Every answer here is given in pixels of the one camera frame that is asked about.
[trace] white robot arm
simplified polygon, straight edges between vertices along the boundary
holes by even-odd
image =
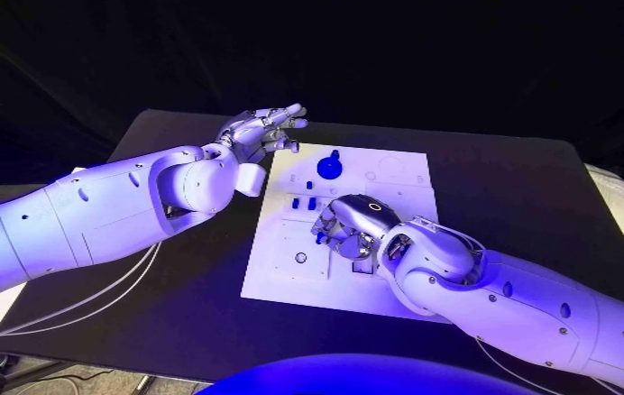
[[[353,260],[374,258],[403,305],[438,314],[524,361],[624,387],[624,303],[372,197],[336,199],[311,230]]]
[[[0,291],[39,276],[108,262],[204,222],[233,191],[256,197],[265,152],[298,151],[285,128],[298,104],[245,111],[216,142],[127,159],[59,179],[0,205]]]

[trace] white board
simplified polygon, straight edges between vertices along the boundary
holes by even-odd
[[[334,150],[343,172],[327,180],[315,167]],[[448,323],[403,307],[386,281],[369,273],[367,262],[353,265],[315,244],[315,218],[331,200],[347,194],[383,201],[402,220],[415,215],[438,220],[426,154],[317,144],[301,144],[297,154],[276,152],[240,297]]]

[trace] black curtain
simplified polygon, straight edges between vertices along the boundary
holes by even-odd
[[[4,183],[104,162],[145,108],[294,102],[624,164],[624,0],[1,0],[0,21]]]

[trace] blue knob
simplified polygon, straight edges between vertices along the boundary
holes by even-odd
[[[338,151],[331,151],[328,158],[318,160],[318,165],[315,166],[315,171],[318,175],[327,179],[333,180],[341,174],[341,163],[338,161]]]

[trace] robotic hand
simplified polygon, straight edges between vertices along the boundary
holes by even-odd
[[[53,271],[108,262],[204,222],[233,191],[256,197],[266,152],[297,141],[300,104],[245,111],[216,141],[183,146],[70,174],[0,205],[0,291]]]
[[[402,222],[364,195],[330,203],[311,233],[343,257],[373,259],[413,312],[527,362],[624,387],[622,302],[432,221]]]

